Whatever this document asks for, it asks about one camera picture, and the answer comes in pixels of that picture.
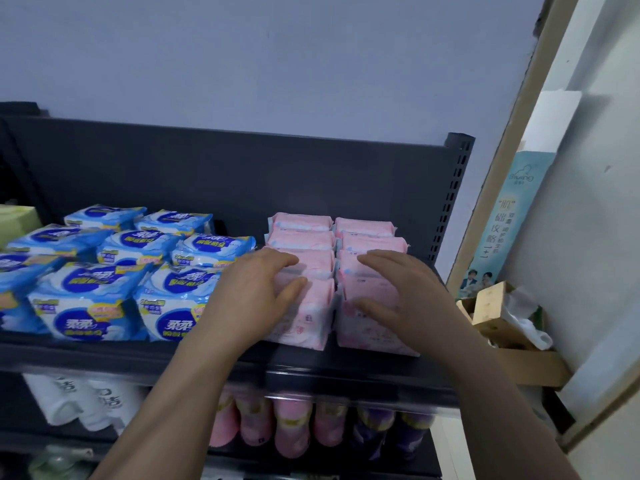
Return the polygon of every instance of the finger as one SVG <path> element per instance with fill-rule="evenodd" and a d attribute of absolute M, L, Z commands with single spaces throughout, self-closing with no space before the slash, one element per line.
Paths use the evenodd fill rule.
<path fill-rule="evenodd" d="M 437 279 L 431 268 L 429 268 L 429 266 L 427 266 L 425 263 L 420 261 L 420 259 L 414 256 L 409 256 L 405 253 L 399 253 L 398 251 L 386 251 L 380 249 L 367 251 L 367 254 L 372 254 L 373 256 L 380 256 L 381 258 L 389 259 L 402 266 L 410 267 L 412 269 L 420 271 L 421 273 L 426 273 L 429 277 L 434 277 L 435 279 Z"/>
<path fill-rule="evenodd" d="M 278 313 L 282 316 L 284 315 L 289 307 L 295 302 L 295 300 L 299 297 L 302 290 L 307 286 L 308 279 L 304 276 L 300 276 L 290 282 L 284 289 L 279 293 L 276 297 L 276 307 L 278 309 Z"/>
<path fill-rule="evenodd" d="M 355 298 L 352 300 L 352 303 L 356 308 L 361 309 L 365 315 L 391 330 L 394 329 L 396 323 L 400 320 L 400 316 L 394 310 L 372 298 Z"/>
<path fill-rule="evenodd" d="M 260 251 L 261 257 L 266 261 L 267 266 L 273 274 L 276 274 L 279 270 L 286 266 L 293 266 L 298 264 L 300 259 L 298 256 L 289 253 L 283 253 L 271 248 L 262 248 Z"/>
<path fill-rule="evenodd" d="M 398 286 L 400 286 L 400 284 L 404 282 L 404 277 L 406 276 L 407 270 L 404 266 L 394 261 L 376 256 L 375 254 L 360 254 L 358 255 L 358 261 L 363 263 L 365 266 L 369 266 L 373 270 L 379 272 L 393 285 L 395 285 L 396 288 L 398 288 Z"/>

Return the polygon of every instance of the shelf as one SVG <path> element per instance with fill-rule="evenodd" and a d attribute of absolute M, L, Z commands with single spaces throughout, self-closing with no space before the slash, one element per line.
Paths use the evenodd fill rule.
<path fill-rule="evenodd" d="M 172 342 L 71 342 L 0 331 L 0 371 L 116 374 L 121 380 L 153 385 L 176 346 Z M 345 349 L 337 346 L 333 336 L 322 352 L 259 342 L 240 357 L 229 382 L 260 388 L 272 397 L 340 398 L 430 413 L 455 414 L 458 407 L 446 375 L 430 359 Z"/>
<path fill-rule="evenodd" d="M 106 455 L 117 435 L 112 428 L 89 432 L 76 420 L 64 426 L 50 426 L 44 420 L 28 387 L 17 374 L 0 374 L 0 451 L 38 453 L 48 445 L 91 449 L 92 459 Z M 382 459 L 368 462 L 354 458 L 347 442 L 326 448 L 312 442 L 297 460 L 281 457 L 273 441 L 259 448 L 249 447 L 237 437 L 230 444 L 210 449 L 206 466 L 244 472 L 249 477 L 290 477 L 295 474 L 340 475 L 341 478 L 439 477 L 440 466 L 431 434 L 425 435 L 415 460 Z"/>

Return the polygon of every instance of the blue package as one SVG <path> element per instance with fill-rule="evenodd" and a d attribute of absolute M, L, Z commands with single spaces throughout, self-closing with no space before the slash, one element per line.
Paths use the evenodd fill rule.
<path fill-rule="evenodd" d="M 29 302 L 59 339 L 130 340 L 142 325 L 132 295 L 150 266 L 70 262 L 41 279 Z"/>
<path fill-rule="evenodd" d="M 59 256 L 0 253 L 0 322 L 3 330 L 49 333 L 27 300 L 41 276 L 60 268 Z"/>
<path fill-rule="evenodd" d="M 81 229 L 100 227 L 121 231 L 133 229 L 135 220 L 145 215 L 146 207 L 109 207 L 95 204 L 65 217 L 65 224 Z"/>
<path fill-rule="evenodd" d="M 162 209 L 142 217 L 136 222 L 136 229 L 158 230 L 165 234 L 182 236 L 191 235 L 194 232 L 211 233 L 212 218 L 213 214 L 194 214 Z"/>
<path fill-rule="evenodd" d="M 151 274 L 135 294 L 150 339 L 183 339 L 200 319 L 219 279 L 210 267 L 170 264 Z"/>
<path fill-rule="evenodd" d="M 158 230 L 126 230 L 108 236 L 98 246 L 98 262 L 131 266 L 162 264 L 180 237 Z"/>
<path fill-rule="evenodd" d="M 81 261 L 96 262 L 95 249 L 110 234 L 110 229 L 81 229 L 80 227 L 49 224 L 19 237 L 6 246 L 7 251 L 54 254 Z"/>
<path fill-rule="evenodd" d="M 193 234 L 172 251 L 176 266 L 204 266 L 224 269 L 243 254 L 255 248 L 255 238 Z"/>

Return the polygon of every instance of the pink bottle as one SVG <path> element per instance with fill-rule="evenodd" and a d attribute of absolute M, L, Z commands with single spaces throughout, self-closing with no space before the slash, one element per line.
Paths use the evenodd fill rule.
<path fill-rule="evenodd" d="M 240 435 L 249 446 L 260 446 L 273 436 L 273 403 L 258 394 L 236 395 L 240 411 Z"/>
<path fill-rule="evenodd" d="M 228 392 L 222 391 L 209 446 L 219 448 L 220 446 L 230 443 L 231 440 L 236 437 L 239 430 L 240 421 L 238 420 L 238 410 L 236 409 L 234 397 Z"/>
<path fill-rule="evenodd" d="M 276 399 L 276 450 L 285 458 L 298 458 L 309 448 L 311 433 L 309 432 L 309 418 L 313 403 L 309 401 L 293 401 L 291 399 Z"/>
<path fill-rule="evenodd" d="M 347 409 L 347 406 L 343 404 L 316 404 L 314 436 L 321 445 L 331 448 L 342 443 Z"/>

